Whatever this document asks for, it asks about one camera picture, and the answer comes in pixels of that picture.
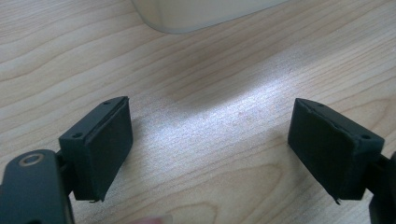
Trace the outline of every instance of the wood grain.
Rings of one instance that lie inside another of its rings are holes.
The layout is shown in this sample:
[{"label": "wood grain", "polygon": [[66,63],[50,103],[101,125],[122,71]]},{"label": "wood grain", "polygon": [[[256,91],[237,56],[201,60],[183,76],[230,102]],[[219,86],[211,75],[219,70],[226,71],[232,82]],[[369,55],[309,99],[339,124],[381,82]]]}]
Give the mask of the wood grain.
[{"label": "wood grain", "polygon": [[1,1],[0,173],[127,95],[133,150],[103,203],[73,200],[77,223],[370,223],[372,195],[335,204],[286,139],[301,97],[383,136],[391,155],[395,11],[391,0],[290,0],[167,35],[130,1]]}]

